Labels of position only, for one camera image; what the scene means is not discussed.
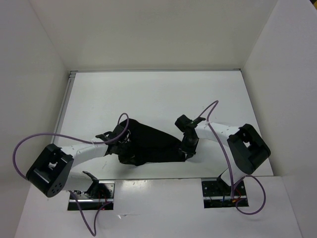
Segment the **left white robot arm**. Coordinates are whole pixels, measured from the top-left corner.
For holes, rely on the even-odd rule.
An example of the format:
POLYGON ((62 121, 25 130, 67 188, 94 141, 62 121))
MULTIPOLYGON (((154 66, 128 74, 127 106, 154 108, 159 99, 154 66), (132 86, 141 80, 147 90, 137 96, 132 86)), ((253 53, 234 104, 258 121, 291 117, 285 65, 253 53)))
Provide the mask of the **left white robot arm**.
POLYGON ((64 190, 73 167, 110 153, 112 147, 128 140, 131 130, 117 125, 113 131, 97 135, 87 143, 58 147, 47 145, 26 174, 26 179, 51 198, 64 190))

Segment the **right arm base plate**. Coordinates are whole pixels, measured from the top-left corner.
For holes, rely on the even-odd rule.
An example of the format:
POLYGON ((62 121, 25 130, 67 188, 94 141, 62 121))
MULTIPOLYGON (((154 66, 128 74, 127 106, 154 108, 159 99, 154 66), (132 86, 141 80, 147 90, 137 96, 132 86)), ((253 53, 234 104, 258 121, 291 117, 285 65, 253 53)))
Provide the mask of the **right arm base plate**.
POLYGON ((238 207, 249 206, 246 188, 243 182, 235 189, 234 198, 231 198, 230 190, 228 192, 222 192, 220 190, 215 178, 202 179, 201 186, 205 209, 235 207, 236 203, 238 203, 238 207))

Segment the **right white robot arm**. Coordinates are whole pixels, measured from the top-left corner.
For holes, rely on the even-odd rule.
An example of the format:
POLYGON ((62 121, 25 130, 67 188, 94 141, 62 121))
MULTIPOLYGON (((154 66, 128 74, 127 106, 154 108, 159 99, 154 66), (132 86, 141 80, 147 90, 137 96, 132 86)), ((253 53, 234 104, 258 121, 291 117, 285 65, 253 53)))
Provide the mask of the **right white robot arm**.
POLYGON ((230 149, 232 158, 230 165, 218 176, 217 189, 219 193, 228 195, 234 186, 246 175, 251 175, 271 155, 271 151, 255 128, 250 124, 241 127, 228 126, 219 123, 208 123, 205 118, 195 120, 180 116, 176 127, 183 133, 180 151, 185 158, 196 154, 200 139, 220 142, 230 149))

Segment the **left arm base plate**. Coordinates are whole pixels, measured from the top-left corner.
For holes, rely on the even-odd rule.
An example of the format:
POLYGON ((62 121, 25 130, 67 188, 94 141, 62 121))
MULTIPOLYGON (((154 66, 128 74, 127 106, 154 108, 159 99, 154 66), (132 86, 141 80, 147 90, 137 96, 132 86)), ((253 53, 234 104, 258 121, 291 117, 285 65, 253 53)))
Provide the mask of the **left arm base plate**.
POLYGON ((113 210, 114 192, 114 180, 101 180, 94 191, 73 191, 83 211, 113 210))

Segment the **black skirt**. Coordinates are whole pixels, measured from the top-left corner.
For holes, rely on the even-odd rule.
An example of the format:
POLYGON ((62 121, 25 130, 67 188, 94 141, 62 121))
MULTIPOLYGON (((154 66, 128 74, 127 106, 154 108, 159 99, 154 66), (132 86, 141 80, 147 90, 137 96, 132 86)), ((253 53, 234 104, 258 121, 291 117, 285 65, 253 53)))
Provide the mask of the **black skirt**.
POLYGON ((140 166, 146 163, 185 162, 185 154, 179 151, 181 141, 176 137, 139 123, 135 119, 121 122, 128 124, 130 146, 125 155, 119 155, 120 163, 140 166))

